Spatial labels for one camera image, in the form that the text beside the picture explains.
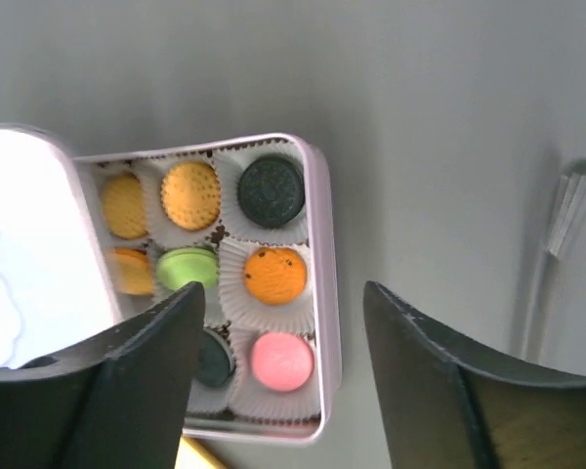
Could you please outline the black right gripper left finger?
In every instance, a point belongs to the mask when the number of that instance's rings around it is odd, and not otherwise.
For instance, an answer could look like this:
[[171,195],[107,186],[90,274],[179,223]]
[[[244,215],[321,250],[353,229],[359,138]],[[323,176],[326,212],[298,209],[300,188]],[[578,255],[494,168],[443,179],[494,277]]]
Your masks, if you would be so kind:
[[172,468],[205,313],[193,282],[78,344],[0,368],[0,468]]

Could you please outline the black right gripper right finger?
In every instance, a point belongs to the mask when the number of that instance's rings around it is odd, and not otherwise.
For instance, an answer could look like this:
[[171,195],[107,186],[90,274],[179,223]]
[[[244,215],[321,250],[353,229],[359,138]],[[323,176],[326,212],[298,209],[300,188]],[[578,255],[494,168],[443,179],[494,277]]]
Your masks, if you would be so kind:
[[363,313],[395,468],[586,468],[586,377],[489,348],[379,282]]

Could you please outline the pink sandwich cookie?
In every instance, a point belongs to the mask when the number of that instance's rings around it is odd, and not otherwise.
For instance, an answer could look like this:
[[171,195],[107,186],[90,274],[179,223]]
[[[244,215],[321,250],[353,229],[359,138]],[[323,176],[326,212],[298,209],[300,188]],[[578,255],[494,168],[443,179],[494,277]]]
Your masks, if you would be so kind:
[[296,391],[314,372],[314,353],[297,335],[269,332],[261,335],[250,354],[253,376],[265,387],[279,393]]

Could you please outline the brown chocolate chip cookie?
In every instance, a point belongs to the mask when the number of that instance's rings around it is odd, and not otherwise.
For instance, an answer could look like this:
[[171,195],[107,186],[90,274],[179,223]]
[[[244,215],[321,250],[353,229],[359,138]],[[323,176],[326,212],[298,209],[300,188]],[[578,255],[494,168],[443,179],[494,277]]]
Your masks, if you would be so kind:
[[281,306],[299,297],[306,288],[307,266],[292,248],[261,247],[251,254],[243,268],[248,292],[269,306]]

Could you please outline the metal serving tongs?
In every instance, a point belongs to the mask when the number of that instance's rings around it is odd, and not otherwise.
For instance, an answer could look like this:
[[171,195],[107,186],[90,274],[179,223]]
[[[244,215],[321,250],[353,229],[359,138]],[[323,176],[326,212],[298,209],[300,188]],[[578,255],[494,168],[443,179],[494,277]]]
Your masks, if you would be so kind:
[[579,157],[568,163],[558,178],[547,225],[538,241],[521,346],[521,357],[528,362],[540,363],[545,356],[555,284],[585,214],[586,157]]

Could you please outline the round tan dotted biscuit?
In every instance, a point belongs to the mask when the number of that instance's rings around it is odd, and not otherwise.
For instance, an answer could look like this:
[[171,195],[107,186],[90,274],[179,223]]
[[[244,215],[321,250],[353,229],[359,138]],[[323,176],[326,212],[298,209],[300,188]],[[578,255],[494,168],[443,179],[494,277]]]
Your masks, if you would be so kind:
[[106,225],[113,235],[131,240],[147,234],[143,190],[136,176],[124,173],[109,179],[101,201]]

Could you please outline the green sandwich cookie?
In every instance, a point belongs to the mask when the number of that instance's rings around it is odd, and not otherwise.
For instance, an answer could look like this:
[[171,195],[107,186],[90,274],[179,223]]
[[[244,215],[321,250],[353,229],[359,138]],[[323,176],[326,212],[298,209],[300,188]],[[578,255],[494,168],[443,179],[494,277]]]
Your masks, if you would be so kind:
[[218,283],[218,257],[213,251],[201,247],[173,249],[156,261],[155,276],[162,286],[172,291],[191,282],[200,282],[204,288],[211,288]]

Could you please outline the black sandwich cookie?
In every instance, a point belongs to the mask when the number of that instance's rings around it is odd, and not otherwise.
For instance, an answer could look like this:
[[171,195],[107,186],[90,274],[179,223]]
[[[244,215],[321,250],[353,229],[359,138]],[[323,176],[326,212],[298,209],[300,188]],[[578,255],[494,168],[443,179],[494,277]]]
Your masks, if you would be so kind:
[[230,343],[221,334],[205,328],[202,333],[194,378],[207,388],[225,386],[235,372]]
[[304,208],[304,179],[291,160],[269,153],[243,171],[237,183],[236,198],[251,222],[265,229],[279,229]]

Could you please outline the pink cookie tin box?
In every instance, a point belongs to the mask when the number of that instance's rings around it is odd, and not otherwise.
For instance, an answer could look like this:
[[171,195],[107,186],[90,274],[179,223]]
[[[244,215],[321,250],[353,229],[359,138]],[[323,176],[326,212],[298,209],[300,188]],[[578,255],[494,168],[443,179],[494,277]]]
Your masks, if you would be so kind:
[[184,432],[305,446],[342,380],[329,171],[284,133],[81,156],[125,317],[204,289]]

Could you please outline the silver tin lid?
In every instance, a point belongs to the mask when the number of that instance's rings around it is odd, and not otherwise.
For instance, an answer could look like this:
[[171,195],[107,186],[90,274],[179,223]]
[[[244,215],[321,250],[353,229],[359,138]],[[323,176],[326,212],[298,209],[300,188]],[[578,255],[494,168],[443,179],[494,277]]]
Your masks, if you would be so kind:
[[70,155],[0,126],[0,367],[79,343],[121,319]]

